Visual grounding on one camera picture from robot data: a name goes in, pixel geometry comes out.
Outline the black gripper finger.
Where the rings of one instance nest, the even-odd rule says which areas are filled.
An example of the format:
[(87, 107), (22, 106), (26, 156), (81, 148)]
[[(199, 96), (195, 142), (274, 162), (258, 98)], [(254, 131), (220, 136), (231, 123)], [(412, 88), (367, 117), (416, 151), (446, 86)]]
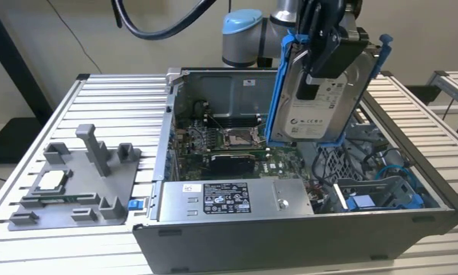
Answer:
[(307, 82), (312, 79), (335, 79), (354, 62), (368, 43), (366, 31), (355, 26), (362, 1), (308, 1), (307, 17), (299, 35), (307, 36), (300, 42), (306, 51), (295, 97), (312, 100), (318, 87)]
[(294, 27), (294, 33), (300, 34), (302, 28), (306, 22), (307, 12), (306, 7), (308, 5), (308, 0), (299, 0), (298, 1), (298, 8), (295, 12), (295, 27)]

